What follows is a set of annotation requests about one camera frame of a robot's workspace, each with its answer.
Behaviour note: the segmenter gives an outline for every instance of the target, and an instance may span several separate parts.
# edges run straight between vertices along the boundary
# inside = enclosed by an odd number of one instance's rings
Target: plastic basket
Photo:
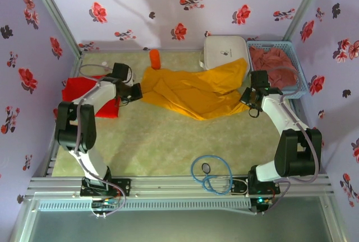
[[[271,48],[278,48],[281,49],[282,51],[284,51],[286,53],[286,55],[289,57],[289,59],[292,61],[293,66],[296,68],[296,70],[298,71],[301,79],[302,79],[302,84],[300,87],[299,92],[297,92],[294,95],[291,96],[287,96],[287,98],[289,99],[298,99],[300,98],[302,95],[306,94],[309,91],[308,88],[308,83],[305,79],[305,76],[303,74],[303,70],[302,67],[299,63],[296,51],[294,50],[293,44],[290,41],[247,41],[247,47],[248,49],[250,47],[256,47],[258,49],[264,49],[266,52],[269,51]],[[250,64],[251,64],[251,69],[255,70],[253,68],[253,64],[252,64],[252,59],[251,57],[249,58]],[[288,86],[282,89],[282,92],[284,94],[290,94],[292,92],[295,92],[299,86],[299,79],[297,79],[297,85],[296,86]]]

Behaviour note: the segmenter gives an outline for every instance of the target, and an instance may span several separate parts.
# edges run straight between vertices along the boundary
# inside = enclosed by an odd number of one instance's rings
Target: white container lid
[[[244,58],[250,70],[246,41],[240,36],[208,36],[204,41],[204,69],[209,70]]]

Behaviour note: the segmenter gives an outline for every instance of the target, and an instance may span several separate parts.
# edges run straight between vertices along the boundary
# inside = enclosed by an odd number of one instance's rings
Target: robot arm
[[[251,88],[247,88],[241,97],[241,102],[248,105],[251,108],[250,111],[257,110],[256,117],[260,112],[266,112],[281,134],[274,160],[252,167],[248,174],[248,179],[252,179],[254,183],[256,181],[272,182],[288,176],[314,174],[314,157],[300,128],[304,129],[309,136],[320,161],[320,131],[309,129],[300,121],[289,105],[281,102],[282,94],[278,88],[270,87],[266,71],[253,71],[251,72]]]
[[[55,138],[58,143],[75,157],[85,172],[82,184],[93,190],[109,193],[108,185],[98,178],[111,181],[111,172],[94,147],[96,140],[95,114],[110,100],[120,97],[122,102],[142,98],[140,84],[132,85],[132,70],[125,64],[115,63],[112,73],[101,78],[89,92],[72,102],[61,102],[58,106]],[[75,153],[78,126],[77,107],[80,106],[81,138]]]

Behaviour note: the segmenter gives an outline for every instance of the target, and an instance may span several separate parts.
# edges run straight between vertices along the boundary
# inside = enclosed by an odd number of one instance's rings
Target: pink towel
[[[249,48],[254,70],[270,70],[275,67],[285,66],[292,68],[291,60],[284,51],[278,48],[271,48],[267,53],[264,49]],[[296,75],[288,69],[278,69],[268,73],[271,87],[282,89],[287,86],[294,86],[297,83]]]

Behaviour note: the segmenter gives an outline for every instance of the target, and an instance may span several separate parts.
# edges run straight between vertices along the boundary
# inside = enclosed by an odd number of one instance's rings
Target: floral wallpaper
[[[350,241],[359,237],[358,20],[357,0],[313,0],[292,38],[310,88],[301,114],[323,135],[322,168]]]
[[[208,32],[280,40],[302,0],[54,1],[81,50],[188,50]]]
[[[42,0],[2,0],[0,241],[9,241],[30,178],[47,153],[62,81],[75,56]]]

